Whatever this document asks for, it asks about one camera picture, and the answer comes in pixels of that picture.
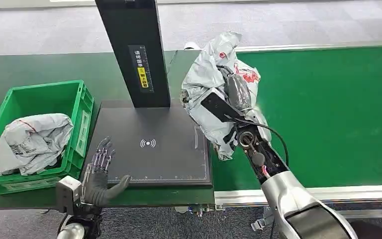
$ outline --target yellow warning label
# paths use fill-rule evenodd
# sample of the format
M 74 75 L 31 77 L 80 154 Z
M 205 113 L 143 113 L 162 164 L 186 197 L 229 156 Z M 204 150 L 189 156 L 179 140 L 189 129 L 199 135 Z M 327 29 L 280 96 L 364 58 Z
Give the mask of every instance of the yellow warning label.
M 143 88 L 149 88 L 149 83 L 147 82 L 146 70 L 144 67 L 137 67 L 138 75 L 140 76 L 141 86 Z

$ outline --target black vertical pole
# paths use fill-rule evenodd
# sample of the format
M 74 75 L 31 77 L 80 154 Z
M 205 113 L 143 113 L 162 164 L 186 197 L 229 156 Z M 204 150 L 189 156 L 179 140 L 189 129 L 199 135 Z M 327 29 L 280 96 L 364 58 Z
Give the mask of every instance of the black vertical pole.
M 136 108 L 169 107 L 155 0 L 95 0 Z

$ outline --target robotic hand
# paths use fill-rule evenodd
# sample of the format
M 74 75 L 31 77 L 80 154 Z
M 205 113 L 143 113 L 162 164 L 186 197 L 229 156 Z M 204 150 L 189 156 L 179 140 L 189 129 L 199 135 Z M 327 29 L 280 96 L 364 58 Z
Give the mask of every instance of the robotic hand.
M 232 71 L 225 71 L 225 66 L 218 66 L 218 69 L 229 95 L 211 89 L 212 92 L 201 101 L 201 105 L 220 121 L 235 123 L 238 145 L 244 149 L 257 175 L 281 236 L 286 239 L 357 239 L 348 221 L 314 198 L 289 170 L 288 152 L 282 137 L 270 127 L 258 123 L 260 119 L 256 114 L 251 114 L 251 109 L 242 109 L 242 100 L 246 98 L 245 84 L 234 82 L 239 81 L 239 77 L 234 76 Z M 253 115 L 251 120 L 248 120 L 248 115 Z M 279 137 L 285 148 L 286 164 L 270 146 L 260 127 Z
M 115 154 L 111 146 L 110 137 L 99 143 L 82 183 L 70 176 L 57 183 L 57 207 L 60 212 L 67 213 L 59 226 L 57 239 L 96 239 L 100 236 L 102 207 L 122 193 L 131 180 L 131 176 L 125 175 L 117 185 L 107 188 L 107 170 Z M 61 230 L 67 215 L 72 217 Z

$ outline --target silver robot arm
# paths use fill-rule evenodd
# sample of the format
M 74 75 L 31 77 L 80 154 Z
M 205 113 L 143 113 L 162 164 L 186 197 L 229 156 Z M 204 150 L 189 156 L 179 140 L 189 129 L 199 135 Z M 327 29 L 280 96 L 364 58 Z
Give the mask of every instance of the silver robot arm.
M 244 92 L 245 84 L 231 84 L 239 80 L 232 73 L 219 67 L 229 93 Z M 272 208 L 280 234 L 286 239 L 357 239 L 357 235 L 346 219 L 324 203 L 313 197 L 301 185 L 280 156 L 270 146 L 270 135 L 260 128 L 275 133 L 285 147 L 286 162 L 288 153 L 280 135 L 270 127 L 260 124 L 259 119 L 247 120 L 248 111 L 239 110 L 234 102 L 242 97 L 225 96 L 211 89 L 211 93 L 201 101 L 201 105 L 214 114 L 221 122 L 235 122 L 238 145 L 244 149 L 250 164 L 260 182 L 261 189 Z

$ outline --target plastic mailer bag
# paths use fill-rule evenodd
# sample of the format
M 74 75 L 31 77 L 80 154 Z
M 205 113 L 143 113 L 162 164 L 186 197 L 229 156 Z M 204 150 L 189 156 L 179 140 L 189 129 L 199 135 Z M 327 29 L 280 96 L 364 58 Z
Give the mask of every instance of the plastic mailer bag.
M 73 124 L 64 114 L 16 119 L 0 136 L 0 176 L 19 169 L 21 175 L 55 165 L 68 143 Z
M 239 92 L 231 95 L 233 93 L 228 92 L 229 97 L 234 97 L 236 102 L 242 102 L 235 106 L 239 110 L 245 110 L 245 118 L 267 124 L 263 114 L 255 107 L 260 74 L 256 68 L 248 66 L 236 57 L 235 48 L 241 41 L 241 37 L 242 35 L 236 32 L 224 32 L 210 40 L 191 65 L 182 83 L 181 102 L 183 107 L 199 125 L 207 139 L 215 145 L 220 160 L 232 158 L 237 141 L 235 132 L 232 131 L 234 123 L 221 122 L 200 104 L 206 96 L 215 92 L 213 89 L 222 92 L 223 95 L 219 96 L 225 99 L 228 84 L 246 84 L 245 88 L 248 88 L 249 95 Z M 225 82 L 217 66 L 226 66 L 233 71 L 234 75 L 230 82 Z M 266 140 L 270 141 L 270 132 L 260 127 L 259 131 Z

